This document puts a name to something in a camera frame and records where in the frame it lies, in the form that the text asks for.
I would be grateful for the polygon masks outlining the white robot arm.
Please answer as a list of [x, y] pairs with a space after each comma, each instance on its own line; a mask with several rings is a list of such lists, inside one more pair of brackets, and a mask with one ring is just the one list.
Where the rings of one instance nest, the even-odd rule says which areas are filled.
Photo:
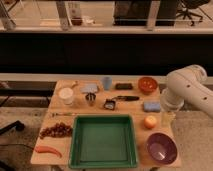
[[213, 119], [213, 90], [203, 85], [206, 79], [207, 72], [200, 65], [190, 65], [167, 74], [166, 88], [160, 95], [163, 127], [170, 126], [174, 111], [179, 111], [185, 101]]

